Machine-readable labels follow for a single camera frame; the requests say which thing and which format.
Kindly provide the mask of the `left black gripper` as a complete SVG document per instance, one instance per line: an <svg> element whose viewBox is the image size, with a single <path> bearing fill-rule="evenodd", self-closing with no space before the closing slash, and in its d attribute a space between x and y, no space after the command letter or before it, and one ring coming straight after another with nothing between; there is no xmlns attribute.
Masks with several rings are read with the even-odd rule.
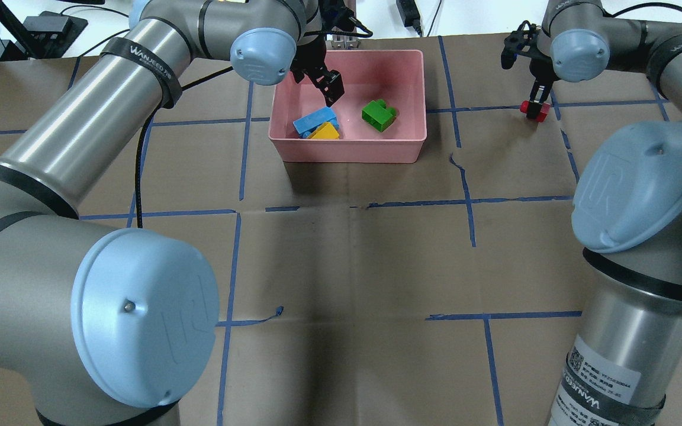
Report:
<svg viewBox="0 0 682 426"><path fill-rule="evenodd" d="M296 47L291 73L295 83L301 83L308 76L324 97L325 105L332 107L345 94L345 89L341 73L327 69L326 52L325 36L311 36L308 43Z"/></svg>

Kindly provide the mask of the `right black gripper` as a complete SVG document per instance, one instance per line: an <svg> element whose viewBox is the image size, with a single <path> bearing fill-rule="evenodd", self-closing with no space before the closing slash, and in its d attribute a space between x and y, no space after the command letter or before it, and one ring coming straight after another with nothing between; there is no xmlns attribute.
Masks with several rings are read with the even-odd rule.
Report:
<svg viewBox="0 0 682 426"><path fill-rule="evenodd" d="M528 119L546 119L551 105L548 102L553 83L560 81L554 71L552 59L542 53L538 47L528 48L530 57L529 70L534 77L534 84L527 101Z"/></svg>

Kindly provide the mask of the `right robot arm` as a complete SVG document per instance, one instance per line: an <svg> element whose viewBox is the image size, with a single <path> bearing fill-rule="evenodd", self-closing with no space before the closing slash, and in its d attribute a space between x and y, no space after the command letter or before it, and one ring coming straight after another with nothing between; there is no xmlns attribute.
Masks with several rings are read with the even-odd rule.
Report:
<svg viewBox="0 0 682 426"><path fill-rule="evenodd" d="M541 56L555 78L641 71L682 111L682 24L550 1ZM549 425L653 425L682 357L682 121L642 121L604 141L572 201L572 229L600 275L565 356Z"/></svg>

